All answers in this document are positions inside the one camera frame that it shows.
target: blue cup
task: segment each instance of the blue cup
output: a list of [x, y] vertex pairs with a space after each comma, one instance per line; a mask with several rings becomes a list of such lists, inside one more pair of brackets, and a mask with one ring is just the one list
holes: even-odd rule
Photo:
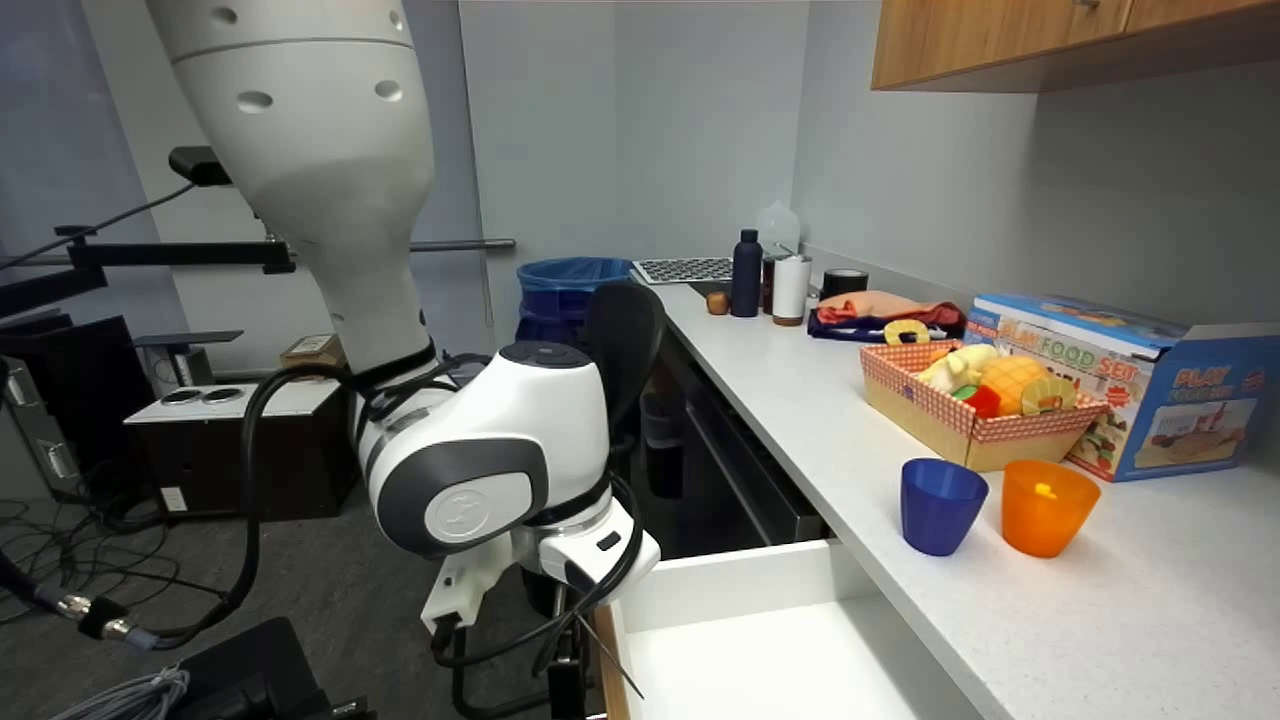
[[991, 488], [968, 468], [919, 457], [902, 465], [902, 537], [925, 555], [960, 547]]

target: black chair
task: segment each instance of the black chair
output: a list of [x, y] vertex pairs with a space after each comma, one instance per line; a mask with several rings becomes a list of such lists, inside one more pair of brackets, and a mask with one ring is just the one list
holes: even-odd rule
[[636, 441], [632, 428], [639, 427], [630, 420], [636, 416], [640, 393], [649, 382], [666, 329], [667, 311], [662, 300], [639, 283], [602, 284], [586, 306], [582, 343], [604, 384], [609, 466], [627, 479], [631, 473], [626, 459]]

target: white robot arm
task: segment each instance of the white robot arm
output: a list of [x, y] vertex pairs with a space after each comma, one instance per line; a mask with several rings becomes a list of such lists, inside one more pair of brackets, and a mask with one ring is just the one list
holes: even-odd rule
[[[147, 5], [236, 187], [315, 275], [352, 372], [380, 387], [435, 366], [408, 270], [430, 120], [399, 1]], [[453, 556], [428, 610], [463, 624], [512, 561], [579, 589], [613, 568], [632, 523], [603, 479], [607, 452], [595, 365], [549, 343], [504, 347], [461, 392], [419, 391], [357, 447], [383, 533]], [[643, 538], [618, 591], [658, 561]]]

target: chair backrest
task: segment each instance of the chair backrest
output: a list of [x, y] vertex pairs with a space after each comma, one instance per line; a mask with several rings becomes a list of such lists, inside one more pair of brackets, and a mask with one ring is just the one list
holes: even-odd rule
[[662, 300], [643, 284], [611, 282], [591, 295], [582, 340], [604, 383], [609, 437], [640, 400], [666, 328]]

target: cardboard box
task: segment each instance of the cardboard box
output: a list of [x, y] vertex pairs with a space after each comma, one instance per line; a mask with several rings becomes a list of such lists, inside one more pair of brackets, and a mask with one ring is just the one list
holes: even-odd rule
[[311, 334], [298, 338], [280, 354], [282, 368], [292, 368], [305, 363], [342, 368], [347, 364], [347, 354], [342, 351], [342, 342], [337, 334]]
[[861, 350], [867, 402], [946, 460], [979, 473], [1002, 470], [1014, 460], [1060, 462], [1106, 409], [1103, 402], [1078, 396], [1074, 410], [978, 418], [972, 406], [918, 377], [938, 347], [959, 346], [942, 341]]
[[965, 341], [1105, 398], [1068, 459], [1108, 482], [1234, 466], [1280, 370], [1280, 323], [1185, 327], [1066, 297], [979, 295]]

